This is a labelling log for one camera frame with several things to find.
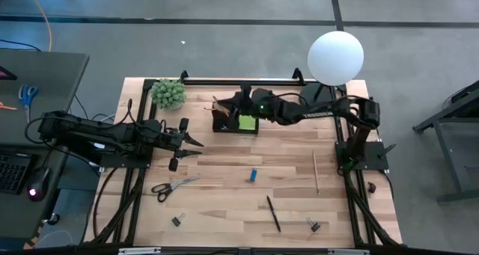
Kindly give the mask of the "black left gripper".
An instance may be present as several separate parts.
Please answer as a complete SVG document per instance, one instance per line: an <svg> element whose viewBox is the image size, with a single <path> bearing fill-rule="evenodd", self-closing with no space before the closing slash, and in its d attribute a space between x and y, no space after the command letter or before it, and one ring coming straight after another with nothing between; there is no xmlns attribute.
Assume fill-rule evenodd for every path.
<svg viewBox="0 0 479 255"><path fill-rule="evenodd" d="M168 169L172 172L177 171L179 160L187 156L196 156L201 154L201 152L197 150L182 150L181 146L183 142L197 147L204 146L202 143L192 138L188 132L186 132L188 125L189 119L187 118L182 118L180 120L178 128L167 127L165 123L165 127L163 129L163 133L165 134L165 137L163 138L165 141L165 149L174 153L168 164Z"/></svg>

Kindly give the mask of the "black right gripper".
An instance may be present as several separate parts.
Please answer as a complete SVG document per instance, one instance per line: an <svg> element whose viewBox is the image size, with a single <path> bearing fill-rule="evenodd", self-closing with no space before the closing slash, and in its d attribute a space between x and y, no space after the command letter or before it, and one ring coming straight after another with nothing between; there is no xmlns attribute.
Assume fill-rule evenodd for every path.
<svg viewBox="0 0 479 255"><path fill-rule="evenodd" d="M272 91L264 88L252 90L251 85L241 85L240 91L237 91L233 97L220 99L219 103L236 107L229 114L230 120L235 120L243 114L269 121L278 119L281 104Z"/></svg>

